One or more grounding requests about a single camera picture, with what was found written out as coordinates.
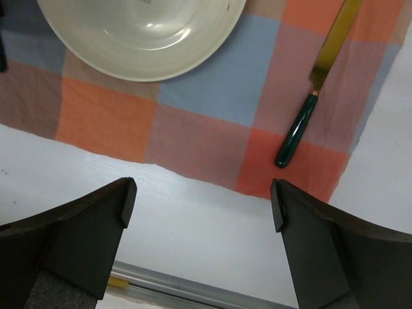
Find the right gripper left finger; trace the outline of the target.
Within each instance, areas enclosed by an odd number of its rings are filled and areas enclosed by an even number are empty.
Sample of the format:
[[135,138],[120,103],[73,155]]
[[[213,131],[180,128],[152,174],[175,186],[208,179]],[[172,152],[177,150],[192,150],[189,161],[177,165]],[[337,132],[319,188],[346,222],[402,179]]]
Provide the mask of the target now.
[[95,308],[136,198],[120,178],[1,226],[1,308]]

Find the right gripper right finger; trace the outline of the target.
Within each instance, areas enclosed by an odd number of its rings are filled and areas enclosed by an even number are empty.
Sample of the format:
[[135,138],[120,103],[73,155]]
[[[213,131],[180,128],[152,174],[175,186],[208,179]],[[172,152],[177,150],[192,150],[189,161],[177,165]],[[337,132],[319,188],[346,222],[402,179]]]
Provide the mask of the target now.
[[411,235],[362,220],[286,180],[270,188],[300,308],[411,308]]

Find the checkered orange blue cloth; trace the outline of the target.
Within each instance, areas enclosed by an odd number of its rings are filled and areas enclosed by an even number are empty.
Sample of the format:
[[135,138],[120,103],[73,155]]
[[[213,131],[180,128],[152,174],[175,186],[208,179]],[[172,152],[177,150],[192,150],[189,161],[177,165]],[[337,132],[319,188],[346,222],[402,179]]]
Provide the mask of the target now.
[[164,82],[98,72],[57,38],[35,1],[5,1],[1,123],[83,150],[156,164],[268,198],[273,178],[328,201],[411,22],[410,1],[365,1],[293,160],[274,156],[340,1],[249,1],[223,46]]

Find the cream round plate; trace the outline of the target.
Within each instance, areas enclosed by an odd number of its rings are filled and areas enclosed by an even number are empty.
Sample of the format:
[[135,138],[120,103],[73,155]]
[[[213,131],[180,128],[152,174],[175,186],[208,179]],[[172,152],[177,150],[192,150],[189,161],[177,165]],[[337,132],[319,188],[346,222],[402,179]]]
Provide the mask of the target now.
[[177,77],[228,38],[245,1],[39,1],[64,45],[106,75],[137,82]]

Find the gold knife green handle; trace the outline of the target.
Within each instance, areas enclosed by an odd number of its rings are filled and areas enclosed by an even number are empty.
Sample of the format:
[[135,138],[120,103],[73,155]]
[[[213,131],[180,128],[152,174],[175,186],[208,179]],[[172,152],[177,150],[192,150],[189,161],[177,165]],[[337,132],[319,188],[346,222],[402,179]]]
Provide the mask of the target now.
[[276,167],[283,169],[291,162],[314,112],[323,84],[349,34],[361,4],[361,0],[343,2],[310,72],[311,92],[305,98],[276,154],[274,160]]

